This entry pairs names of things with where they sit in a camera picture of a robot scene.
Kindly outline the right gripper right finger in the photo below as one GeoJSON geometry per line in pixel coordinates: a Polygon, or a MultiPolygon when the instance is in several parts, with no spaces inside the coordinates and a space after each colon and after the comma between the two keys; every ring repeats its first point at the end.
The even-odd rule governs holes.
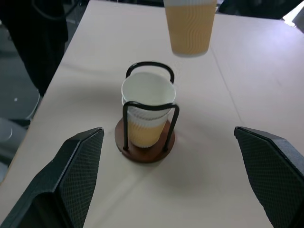
{"type": "Polygon", "coordinates": [[[274,228],[304,228],[304,156],[286,139],[234,129],[250,186],[274,228]]]}

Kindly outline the cup holder with paper cups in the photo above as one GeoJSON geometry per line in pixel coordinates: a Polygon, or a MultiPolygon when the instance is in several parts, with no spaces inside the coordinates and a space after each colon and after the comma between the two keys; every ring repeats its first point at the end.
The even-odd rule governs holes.
{"type": "MultiPolygon", "coordinates": [[[[153,61],[143,61],[131,65],[126,71],[125,79],[134,73],[142,72],[154,73],[163,76],[174,84],[175,76],[173,70],[166,64],[153,61]]],[[[118,150],[122,153],[122,155],[133,162],[154,163],[164,159],[171,152],[175,142],[174,128],[179,117],[179,106],[175,103],[175,101],[173,103],[158,106],[143,105],[138,102],[129,101],[125,104],[122,103],[122,106],[123,116],[117,123],[114,130],[114,139],[118,150]],[[151,111],[159,111],[168,108],[171,109],[160,138],[153,146],[148,148],[140,148],[132,144],[128,139],[127,111],[129,106],[151,111]]]]}

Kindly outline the black table frame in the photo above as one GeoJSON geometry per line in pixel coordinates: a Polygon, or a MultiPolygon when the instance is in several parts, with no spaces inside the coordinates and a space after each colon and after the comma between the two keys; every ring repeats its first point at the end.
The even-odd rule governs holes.
{"type": "Polygon", "coordinates": [[[68,41],[63,0],[0,0],[0,21],[32,83],[44,96],[68,41]]]}

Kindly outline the yellow white paper cup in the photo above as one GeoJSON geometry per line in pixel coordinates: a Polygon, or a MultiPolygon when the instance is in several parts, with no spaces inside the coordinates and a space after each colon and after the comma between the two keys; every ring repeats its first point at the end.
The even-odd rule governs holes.
{"type": "Polygon", "coordinates": [[[138,102],[149,106],[173,103],[176,90],[170,80],[163,76],[142,72],[127,77],[121,87],[122,103],[138,102]]]}
{"type": "Polygon", "coordinates": [[[217,0],[163,0],[171,50],[178,56],[207,53],[217,0]]]}
{"type": "Polygon", "coordinates": [[[128,139],[137,147],[148,148],[157,143],[168,120],[171,109],[159,111],[129,106],[128,139]]]}

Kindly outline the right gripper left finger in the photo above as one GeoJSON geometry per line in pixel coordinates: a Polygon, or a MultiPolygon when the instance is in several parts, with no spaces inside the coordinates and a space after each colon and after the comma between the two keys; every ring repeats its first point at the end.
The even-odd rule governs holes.
{"type": "Polygon", "coordinates": [[[103,128],[67,139],[30,182],[0,228],[83,228],[95,191],[103,128]]]}

